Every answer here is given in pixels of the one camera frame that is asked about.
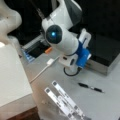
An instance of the white surface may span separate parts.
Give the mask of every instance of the white surface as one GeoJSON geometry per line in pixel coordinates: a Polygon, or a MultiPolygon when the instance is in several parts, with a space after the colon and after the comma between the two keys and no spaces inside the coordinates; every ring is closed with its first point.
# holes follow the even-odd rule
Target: white surface
{"type": "MultiPolygon", "coordinates": [[[[41,55],[27,66],[26,71],[30,79],[44,68],[50,58],[58,56],[54,51],[50,55],[41,55]]],[[[85,115],[92,120],[118,120],[120,117],[120,63],[104,76],[93,70],[84,69],[75,77],[68,77],[63,73],[63,66],[56,62],[44,74],[39,76],[32,84],[34,99],[39,108],[42,119],[68,120],[59,114],[59,109],[46,95],[44,89],[51,87],[51,82],[56,80],[69,96],[80,106],[85,115]],[[79,82],[97,87],[105,94],[82,88],[79,82]]]]}
{"type": "Polygon", "coordinates": [[[16,50],[0,48],[0,107],[32,93],[16,50]]]}
{"type": "Polygon", "coordinates": [[[5,44],[2,43],[2,42],[0,42],[0,48],[2,48],[2,47],[4,47],[4,46],[5,46],[5,44]]]}

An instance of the pen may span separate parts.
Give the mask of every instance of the pen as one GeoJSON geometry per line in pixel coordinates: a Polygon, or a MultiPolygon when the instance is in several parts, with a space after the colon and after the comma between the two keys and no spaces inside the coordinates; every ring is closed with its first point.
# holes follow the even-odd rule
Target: pen
{"type": "Polygon", "coordinates": [[[88,88],[88,89],[94,90],[94,91],[96,91],[96,92],[105,93],[102,89],[95,88],[95,87],[89,86],[89,85],[84,84],[84,83],[78,83],[78,84],[79,84],[79,86],[81,86],[81,87],[88,88]]]}

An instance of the black cable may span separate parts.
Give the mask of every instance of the black cable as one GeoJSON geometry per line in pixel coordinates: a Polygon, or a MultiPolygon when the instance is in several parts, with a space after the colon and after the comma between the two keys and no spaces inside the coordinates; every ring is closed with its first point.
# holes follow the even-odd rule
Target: black cable
{"type": "Polygon", "coordinates": [[[70,76],[70,77],[73,77],[73,76],[78,75],[81,70],[82,70],[82,68],[78,67],[77,72],[76,72],[75,74],[69,75],[68,73],[66,73],[66,70],[65,70],[65,67],[64,67],[64,73],[65,73],[67,76],[70,76]]]}

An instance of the blue robot part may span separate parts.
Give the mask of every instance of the blue robot part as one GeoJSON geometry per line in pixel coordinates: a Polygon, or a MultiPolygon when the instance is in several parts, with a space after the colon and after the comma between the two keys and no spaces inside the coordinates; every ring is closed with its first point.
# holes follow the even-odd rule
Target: blue robot part
{"type": "Polygon", "coordinates": [[[88,57],[90,55],[89,50],[83,48],[83,44],[81,42],[79,42],[79,47],[75,54],[78,55],[78,60],[76,62],[76,65],[81,68],[84,68],[86,65],[86,62],[88,61],[88,57]]]}

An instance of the metal component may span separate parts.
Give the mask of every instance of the metal component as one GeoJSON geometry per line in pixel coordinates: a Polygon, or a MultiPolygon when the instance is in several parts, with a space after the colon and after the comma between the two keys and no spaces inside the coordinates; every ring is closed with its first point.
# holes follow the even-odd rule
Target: metal component
{"type": "Polygon", "coordinates": [[[89,59],[86,64],[86,67],[96,70],[104,75],[108,75],[119,61],[120,61],[120,54],[116,57],[116,59],[112,62],[110,66],[105,66],[101,63],[89,59]]]}
{"type": "Polygon", "coordinates": [[[22,49],[24,49],[26,52],[31,52],[34,48],[36,48],[39,45],[39,42],[43,43],[46,46],[49,46],[48,43],[45,41],[43,35],[41,34],[25,46],[23,46],[22,49]]]}
{"type": "Polygon", "coordinates": [[[76,117],[78,116],[80,120],[90,120],[86,119],[87,117],[83,114],[82,110],[75,104],[75,102],[56,81],[53,81],[52,85],[60,95],[57,97],[49,88],[46,88],[45,92],[56,103],[60,110],[69,118],[69,120],[77,120],[76,117]]]}

